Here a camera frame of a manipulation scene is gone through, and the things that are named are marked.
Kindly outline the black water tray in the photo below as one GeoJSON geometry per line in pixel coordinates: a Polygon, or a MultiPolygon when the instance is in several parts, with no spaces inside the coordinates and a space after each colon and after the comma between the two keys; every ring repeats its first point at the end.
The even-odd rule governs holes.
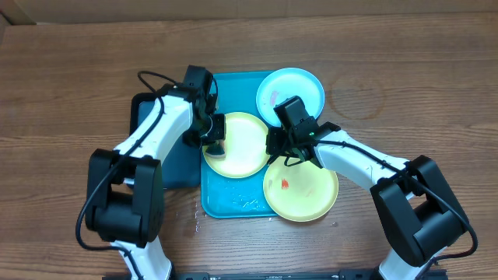
{"type": "MultiPolygon", "coordinates": [[[[155,103],[153,93],[138,93],[132,98],[129,134],[146,119],[155,103]]],[[[201,151],[179,137],[162,166],[163,189],[197,187],[201,182],[201,151]]]]}

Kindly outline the yellow-green plate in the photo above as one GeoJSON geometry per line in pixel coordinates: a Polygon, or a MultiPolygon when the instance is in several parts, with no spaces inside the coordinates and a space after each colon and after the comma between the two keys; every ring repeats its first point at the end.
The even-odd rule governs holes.
{"type": "Polygon", "coordinates": [[[244,178],[256,174],[267,163],[267,125],[258,117],[233,112],[226,117],[226,137],[222,144],[223,156],[210,156],[203,149],[209,167],[219,175],[229,178],[244,178]]]}
{"type": "Polygon", "coordinates": [[[338,197],[338,177],[306,161],[283,157],[273,162],[263,180],[265,200],[280,217],[309,222],[327,214],[338,197]]]}

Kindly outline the green dish sponge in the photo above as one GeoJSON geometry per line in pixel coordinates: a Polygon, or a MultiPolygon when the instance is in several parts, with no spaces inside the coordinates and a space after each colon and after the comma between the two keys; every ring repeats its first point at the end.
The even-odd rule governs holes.
{"type": "Polygon", "coordinates": [[[224,158],[226,155],[223,142],[215,142],[207,146],[205,155],[210,158],[224,158]]]}

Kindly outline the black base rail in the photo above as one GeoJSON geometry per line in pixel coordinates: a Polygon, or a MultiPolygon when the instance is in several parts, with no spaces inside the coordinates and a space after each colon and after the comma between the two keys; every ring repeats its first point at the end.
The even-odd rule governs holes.
{"type": "Polygon", "coordinates": [[[173,280],[374,280],[381,276],[374,269],[342,269],[327,273],[308,272],[293,274],[224,274],[210,275],[207,272],[183,273],[170,276],[173,280]]]}

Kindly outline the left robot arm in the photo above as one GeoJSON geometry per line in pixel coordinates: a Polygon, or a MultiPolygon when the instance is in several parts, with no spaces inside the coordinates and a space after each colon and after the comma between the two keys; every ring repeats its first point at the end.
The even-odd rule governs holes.
{"type": "Polygon", "coordinates": [[[211,81],[165,85],[155,91],[146,119],[112,150],[97,149],[89,159],[86,201],[75,236],[86,250],[81,228],[99,234],[102,251],[115,250],[129,279],[169,279],[173,265],[160,244],[163,223],[163,163],[180,138],[197,149],[222,138],[214,113],[211,81]]]}

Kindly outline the teal plastic serving tray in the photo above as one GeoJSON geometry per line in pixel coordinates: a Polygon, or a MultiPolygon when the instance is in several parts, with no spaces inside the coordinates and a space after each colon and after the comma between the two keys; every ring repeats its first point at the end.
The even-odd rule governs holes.
{"type": "MultiPolygon", "coordinates": [[[[220,114],[244,112],[252,114],[268,124],[259,114],[256,93],[261,82],[271,71],[233,72],[215,74],[219,96],[220,114]]],[[[201,164],[201,201],[205,212],[217,219],[272,217],[265,200],[263,180],[267,164],[256,174],[244,178],[229,178],[212,170],[205,159],[201,164]]]]}

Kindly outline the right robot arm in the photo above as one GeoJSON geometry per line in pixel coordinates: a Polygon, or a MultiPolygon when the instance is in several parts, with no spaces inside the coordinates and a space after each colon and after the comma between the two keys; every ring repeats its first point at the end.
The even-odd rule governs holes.
{"type": "Polygon", "coordinates": [[[391,245],[378,278],[424,279],[434,263],[446,259],[447,247],[474,233],[440,168],[427,156],[407,160],[383,154],[313,117],[271,127],[266,152],[271,160],[283,156],[335,171],[370,192],[391,245]]]}

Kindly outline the light blue plate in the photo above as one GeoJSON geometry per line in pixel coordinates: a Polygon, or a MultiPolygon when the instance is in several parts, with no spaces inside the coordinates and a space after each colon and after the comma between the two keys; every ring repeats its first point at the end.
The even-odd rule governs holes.
{"type": "Polygon", "coordinates": [[[294,96],[303,101],[310,116],[318,119],[324,108],[324,88],[315,75],[302,68],[282,68],[264,78],[256,93],[258,112],[268,124],[279,127],[274,108],[294,96]]]}

